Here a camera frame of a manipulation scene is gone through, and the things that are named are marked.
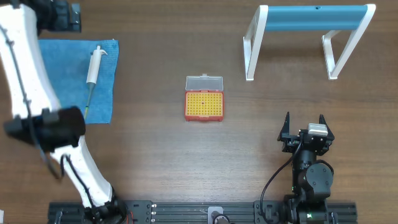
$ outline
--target blue bar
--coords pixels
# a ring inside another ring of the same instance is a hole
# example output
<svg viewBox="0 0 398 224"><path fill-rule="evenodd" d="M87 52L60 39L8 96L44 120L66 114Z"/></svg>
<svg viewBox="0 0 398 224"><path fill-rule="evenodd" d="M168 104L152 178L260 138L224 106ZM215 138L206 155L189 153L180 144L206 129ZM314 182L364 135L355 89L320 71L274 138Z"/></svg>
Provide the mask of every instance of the blue bar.
<svg viewBox="0 0 398 224"><path fill-rule="evenodd" d="M355 30L368 6L269 6L266 31Z"/></svg>

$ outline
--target white bracket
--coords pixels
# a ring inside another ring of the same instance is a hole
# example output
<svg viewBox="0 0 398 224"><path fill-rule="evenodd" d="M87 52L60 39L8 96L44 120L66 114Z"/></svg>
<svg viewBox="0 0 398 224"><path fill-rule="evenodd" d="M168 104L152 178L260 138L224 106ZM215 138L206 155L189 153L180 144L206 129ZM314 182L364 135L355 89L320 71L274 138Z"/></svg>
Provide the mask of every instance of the white bracket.
<svg viewBox="0 0 398 224"><path fill-rule="evenodd" d="M366 11L365 16L362 18L362 21L359 23L358 28L351 32L346 47L344 48L343 53L341 53L341 56L336 64L335 64L335 58L333 56L333 50L331 47L331 38L334 37L336 34L338 34L340 30L331 30L329 31L329 33L322 36L323 51L325 53L326 69L328 71L329 80L337 79L338 74L341 72L341 69L344 67L344 64L347 62L356 44L358 43L358 41L362 37L362 34L365 32L366 28L368 27L373 17L374 11L376 10L376 5L367 4L367 6L368 10Z"/></svg>
<svg viewBox="0 0 398 224"><path fill-rule="evenodd" d="M368 27L376 10L376 5L367 4L368 10L356 30L353 30L340 59L335 64L333 51L331 47L331 38L335 36L340 30L331 30L329 33L322 36L323 49L325 53L326 67L328 77L330 80L337 79L344 64L347 62L349 56L353 52L356 44L360 40L364 31ZM256 69L257 60L261 48L262 36L266 30L268 16L268 6L259 6L251 23L243 37L243 51L244 51L244 67L246 73L246 81L254 80L254 71Z"/></svg>

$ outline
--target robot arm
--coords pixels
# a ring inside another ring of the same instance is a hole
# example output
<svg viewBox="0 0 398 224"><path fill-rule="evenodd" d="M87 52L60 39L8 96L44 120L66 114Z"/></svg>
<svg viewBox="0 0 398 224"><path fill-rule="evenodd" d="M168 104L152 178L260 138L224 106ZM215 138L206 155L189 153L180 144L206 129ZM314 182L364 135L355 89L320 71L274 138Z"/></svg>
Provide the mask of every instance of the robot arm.
<svg viewBox="0 0 398 224"><path fill-rule="evenodd" d="M0 53L14 118L4 128L11 137L38 148L49 167L48 153L61 164L79 191L89 219L125 217L126 208L119 202L115 209L113 188L87 149L80 110L61 109L41 56L37 34L41 29L80 31L78 4L72 5L72 15L70 23L66 1L24 1L0 7Z"/></svg>

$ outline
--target open lid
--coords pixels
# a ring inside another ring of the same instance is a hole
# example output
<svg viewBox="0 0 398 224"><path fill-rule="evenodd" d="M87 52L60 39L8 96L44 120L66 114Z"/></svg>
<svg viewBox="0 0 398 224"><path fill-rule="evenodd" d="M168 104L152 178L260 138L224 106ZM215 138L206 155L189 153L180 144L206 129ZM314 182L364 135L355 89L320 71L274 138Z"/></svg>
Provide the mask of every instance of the open lid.
<svg viewBox="0 0 398 224"><path fill-rule="evenodd" d="M187 76L185 90L223 91L223 77L209 77L207 74L203 74L201 76Z"/></svg>

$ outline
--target blue towel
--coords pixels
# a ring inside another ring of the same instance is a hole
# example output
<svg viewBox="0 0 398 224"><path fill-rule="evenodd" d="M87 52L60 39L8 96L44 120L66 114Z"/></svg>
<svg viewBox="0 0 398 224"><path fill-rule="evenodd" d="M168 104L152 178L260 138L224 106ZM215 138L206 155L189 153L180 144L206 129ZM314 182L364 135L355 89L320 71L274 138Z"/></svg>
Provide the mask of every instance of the blue towel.
<svg viewBox="0 0 398 224"><path fill-rule="evenodd" d="M113 83L119 57L117 40L39 40L47 75L62 108L78 106L84 114L91 53L97 45L102 55L97 85L91 97L87 124L108 124L112 117Z"/></svg>

